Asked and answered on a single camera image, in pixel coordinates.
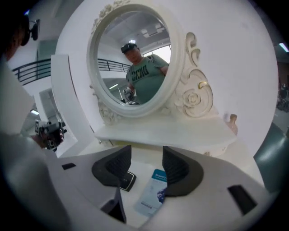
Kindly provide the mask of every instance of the ceiling light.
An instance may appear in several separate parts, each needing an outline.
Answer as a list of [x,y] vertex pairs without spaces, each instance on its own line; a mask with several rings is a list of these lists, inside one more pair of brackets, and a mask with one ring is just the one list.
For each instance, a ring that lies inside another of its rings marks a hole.
[[113,85],[112,87],[110,87],[109,89],[112,89],[112,88],[114,88],[114,87],[116,87],[118,84],[116,84],[116,85]]
[[30,112],[31,112],[32,114],[39,115],[38,111],[31,110]]
[[289,52],[288,48],[284,45],[284,43],[279,43],[279,45],[280,45],[286,52]]

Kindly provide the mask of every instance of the small bottle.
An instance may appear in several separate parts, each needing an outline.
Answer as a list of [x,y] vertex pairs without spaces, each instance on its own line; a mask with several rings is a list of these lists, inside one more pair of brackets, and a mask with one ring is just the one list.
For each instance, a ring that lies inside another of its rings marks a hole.
[[235,135],[237,135],[238,133],[238,127],[235,124],[236,120],[237,120],[237,115],[231,114],[230,121],[226,122],[226,125],[232,130],[232,132],[234,132]]

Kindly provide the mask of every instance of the black metal railing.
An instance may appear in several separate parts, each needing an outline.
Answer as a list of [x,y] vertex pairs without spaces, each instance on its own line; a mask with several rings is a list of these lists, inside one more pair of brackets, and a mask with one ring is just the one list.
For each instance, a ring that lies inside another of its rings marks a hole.
[[130,65],[124,63],[119,63],[111,60],[98,59],[99,70],[127,72],[130,67],[131,67]]
[[51,75],[51,59],[40,60],[12,70],[23,85]]
[[[127,64],[111,60],[98,59],[99,70],[127,72],[131,67]],[[40,60],[20,66],[12,70],[22,85],[31,83],[51,75],[51,59]]]

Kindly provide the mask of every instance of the white shelf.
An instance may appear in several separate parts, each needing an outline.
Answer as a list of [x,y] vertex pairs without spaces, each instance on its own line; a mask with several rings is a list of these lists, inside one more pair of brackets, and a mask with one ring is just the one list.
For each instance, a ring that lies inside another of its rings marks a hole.
[[176,121],[170,116],[122,118],[96,131],[99,140],[120,140],[191,151],[224,153],[236,136],[219,117]]

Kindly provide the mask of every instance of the blue and white card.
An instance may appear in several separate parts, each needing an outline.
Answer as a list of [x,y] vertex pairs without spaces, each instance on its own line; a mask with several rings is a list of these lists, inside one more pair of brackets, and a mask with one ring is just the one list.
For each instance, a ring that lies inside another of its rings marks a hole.
[[147,217],[151,217],[162,206],[166,188],[166,172],[159,169],[154,170],[140,199],[134,205],[134,209]]

